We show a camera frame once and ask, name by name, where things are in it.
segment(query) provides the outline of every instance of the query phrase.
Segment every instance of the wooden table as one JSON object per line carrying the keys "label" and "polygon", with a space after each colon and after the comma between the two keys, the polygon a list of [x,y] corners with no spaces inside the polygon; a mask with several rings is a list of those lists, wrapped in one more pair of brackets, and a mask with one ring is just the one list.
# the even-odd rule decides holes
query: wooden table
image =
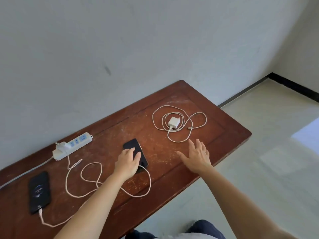
{"label": "wooden table", "polygon": [[[189,115],[204,112],[207,124],[194,129],[190,139],[199,138],[210,151],[212,164],[217,164],[238,146],[244,143],[251,133],[220,108],[211,103],[185,81],[180,80],[128,107],[62,139],[70,141],[84,132],[93,136],[93,142],[70,155],[71,164],[79,159],[83,161],[72,169],[68,188],[72,194],[83,195],[95,188],[93,183],[80,179],[80,171],[90,162],[101,162],[103,173],[100,181],[113,172],[114,163],[122,150],[122,145],[137,138],[149,162],[147,168],[151,174],[152,187],[149,194],[141,198],[132,198],[120,191],[106,220],[100,238],[119,238],[136,227],[167,202],[198,179],[180,161],[175,151],[188,153],[188,143],[173,143],[168,140],[167,132],[157,130],[152,122],[152,113],[162,105],[172,105],[184,109]],[[174,108],[164,107],[155,113],[155,124],[160,127],[162,116]],[[201,125],[203,115],[192,117],[194,126]],[[189,130],[170,134],[173,140],[184,140]],[[52,144],[19,162],[0,171],[0,185],[20,173],[42,163],[52,156],[55,145]],[[85,198],[70,197],[64,188],[67,173],[67,159],[50,161],[46,165],[14,181],[0,190],[0,235],[1,238],[53,238],[62,226],[50,228],[43,226],[38,214],[28,211],[27,184],[31,177],[46,170],[50,175],[52,202],[43,209],[45,222],[58,224],[72,214],[86,201]],[[88,167],[83,176],[95,180],[100,172],[99,165]],[[144,194],[149,186],[145,172],[136,174],[126,181],[123,188],[131,194]]]}

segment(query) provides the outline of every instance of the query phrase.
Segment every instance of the black smartphone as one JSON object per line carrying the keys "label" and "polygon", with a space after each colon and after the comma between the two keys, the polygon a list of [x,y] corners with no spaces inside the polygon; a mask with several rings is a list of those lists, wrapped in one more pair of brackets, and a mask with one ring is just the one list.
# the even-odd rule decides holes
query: black smartphone
{"label": "black smartphone", "polygon": [[36,213],[51,202],[49,174],[46,171],[39,173],[29,180],[29,209]]}
{"label": "black smartphone", "polygon": [[[146,158],[145,158],[144,153],[142,151],[141,145],[138,143],[136,138],[123,144],[123,148],[124,149],[135,148],[134,153],[133,153],[133,158],[135,158],[135,155],[138,152],[141,152],[141,159],[140,159],[139,165],[143,166],[144,168],[146,168],[148,166],[148,162],[146,161]],[[138,167],[137,173],[141,172],[143,170],[144,170],[143,168]]]}

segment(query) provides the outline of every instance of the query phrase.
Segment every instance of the power strip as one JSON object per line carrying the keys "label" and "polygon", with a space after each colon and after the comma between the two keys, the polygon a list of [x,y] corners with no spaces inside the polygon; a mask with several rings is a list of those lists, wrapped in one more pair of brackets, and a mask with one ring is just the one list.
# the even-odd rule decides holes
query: power strip
{"label": "power strip", "polygon": [[79,148],[83,147],[84,145],[92,142],[93,136],[91,136],[88,132],[83,133],[81,136],[69,141],[68,143],[62,142],[64,146],[57,145],[56,150],[53,151],[53,158],[55,160],[61,160],[66,156],[70,155],[71,153],[75,152]]}

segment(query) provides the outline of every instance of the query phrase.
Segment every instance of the forearm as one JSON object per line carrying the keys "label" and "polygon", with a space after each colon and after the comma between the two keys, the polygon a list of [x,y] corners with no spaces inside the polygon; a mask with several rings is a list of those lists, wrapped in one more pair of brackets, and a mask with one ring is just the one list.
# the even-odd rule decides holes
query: forearm
{"label": "forearm", "polygon": [[213,167],[201,174],[238,239],[268,238],[277,225]]}
{"label": "forearm", "polygon": [[98,239],[123,179],[112,174],[86,201],[55,239]]}

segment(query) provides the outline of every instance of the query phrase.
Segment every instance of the hand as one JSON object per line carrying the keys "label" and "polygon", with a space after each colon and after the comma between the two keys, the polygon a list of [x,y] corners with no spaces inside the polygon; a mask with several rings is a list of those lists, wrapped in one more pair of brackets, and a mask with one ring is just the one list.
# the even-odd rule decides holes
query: hand
{"label": "hand", "polygon": [[115,169],[113,174],[119,175],[123,182],[133,177],[138,169],[138,164],[141,159],[141,152],[135,155],[133,160],[133,152],[135,148],[124,149],[115,162]]}
{"label": "hand", "polygon": [[186,167],[197,174],[201,174],[208,168],[211,168],[211,161],[209,160],[209,151],[206,150],[205,145],[196,139],[196,148],[192,140],[189,142],[189,155],[186,157],[183,153],[177,152]]}

